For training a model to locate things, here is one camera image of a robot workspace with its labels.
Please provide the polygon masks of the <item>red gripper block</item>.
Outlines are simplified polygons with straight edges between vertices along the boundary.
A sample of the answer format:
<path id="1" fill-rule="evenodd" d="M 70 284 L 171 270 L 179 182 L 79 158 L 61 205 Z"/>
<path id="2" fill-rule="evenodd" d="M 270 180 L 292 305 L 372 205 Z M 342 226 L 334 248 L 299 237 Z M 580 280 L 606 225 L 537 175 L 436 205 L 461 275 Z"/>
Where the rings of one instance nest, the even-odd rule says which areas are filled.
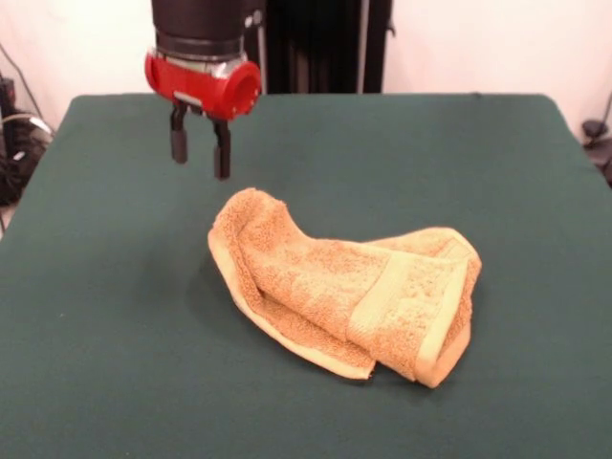
<path id="1" fill-rule="evenodd" d="M 245 55 L 229 61 L 188 61 L 147 53 L 144 73 L 150 88 L 173 104 L 170 115 L 171 157 L 177 164 L 187 161 L 186 112 L 212 118 L 216 136 L 214 170 L 218 180 L 230 176 L 231 135 L 228 121 L 247 115 L 261 93 L 259 67 Z"/>

